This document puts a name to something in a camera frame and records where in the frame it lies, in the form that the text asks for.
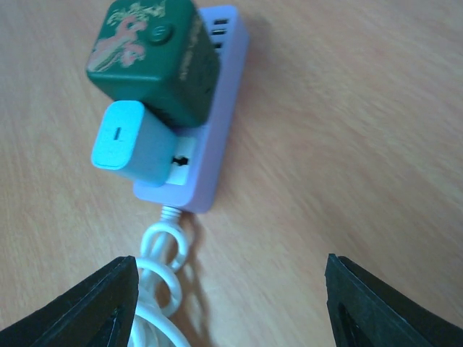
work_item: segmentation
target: cable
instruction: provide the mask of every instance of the cable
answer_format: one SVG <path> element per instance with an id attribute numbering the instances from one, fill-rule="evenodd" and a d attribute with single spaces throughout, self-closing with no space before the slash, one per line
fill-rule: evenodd
<path id="1" fill-rule="evenodd" d="M 182 303 L 182 287 L 175 272 L 183 266 L 189 248 L 187 237 L 179 226 L 181 214 L 181 210 L 164 206 L 161 220 L 143 234 L 140 257 L 137 258 L 137 267 L 143 271 L 138 285 L 129 347 L 190 347 L 182 332 L 169 320 Z M 176 257 L 166 265 L 163 258 L 171 236 L 177 242 L 178 251 Z M 156 301 L 156 289 L 162 281 L 169 287 L 171 296 L 169 303 L 160 308 Z"/>

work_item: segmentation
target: green box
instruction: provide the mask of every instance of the green box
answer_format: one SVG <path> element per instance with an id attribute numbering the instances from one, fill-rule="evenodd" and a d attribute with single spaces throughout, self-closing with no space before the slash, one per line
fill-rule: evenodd
<path id="1" fill-rule="evenodd" d="M 197 127 L 209 114 L 220 62 L 190 0 L 118 0 L 87 64 L 113 100 L 138 100 L 170 127 Z"/>

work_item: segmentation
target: dragon design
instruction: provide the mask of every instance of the dragon design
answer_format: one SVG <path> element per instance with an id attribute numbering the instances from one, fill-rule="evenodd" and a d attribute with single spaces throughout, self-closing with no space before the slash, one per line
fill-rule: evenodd
<path id="1" fill-rule="evenodd" d="M 116 62 L 130 67 L 135 61 L 143 60 L 145 47 L 137 42 L 137 32 L 144 31 L 146 27 L 146 21 L 139 21 L 136 16 L 125 17 L 117 26 L 114 36 L 97 41 L 88 59 L 87 70 L 106 71 Z"/>

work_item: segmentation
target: electrical outlet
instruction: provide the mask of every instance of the electrical outlet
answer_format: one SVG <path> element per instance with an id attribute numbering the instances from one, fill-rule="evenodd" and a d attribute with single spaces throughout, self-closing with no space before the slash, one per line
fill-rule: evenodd
<path id="1" fill-rule="evenodd" d="M 164 185 L 134 183 L 134 194 L 139 199 L 193 213 L 204 213 L 213 204 L 249 44 L 249 34 L 236 7 L 208 7 L 199 12 L 221 60 L 208 121 L 197 128 L 174 129 L 179 139 L 188 138 L 190 142 L 180 140 L 184 147 L 177 147 Z M 188 164 L 178 165 L 178 155 L 187 158 Z"/>

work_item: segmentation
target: green button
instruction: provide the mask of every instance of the green button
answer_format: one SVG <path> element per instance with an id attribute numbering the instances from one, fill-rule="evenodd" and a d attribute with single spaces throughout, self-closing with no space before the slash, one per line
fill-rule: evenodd
<path id="1" fill-rule="evenodd" d="M 165 44 L 170 40 L 172 33 L 174 32 L 174 27 L 170 23 L 164 23 L 161 25 L 156 25 L 150 33 L 150 41 L 155 45 Z"/>

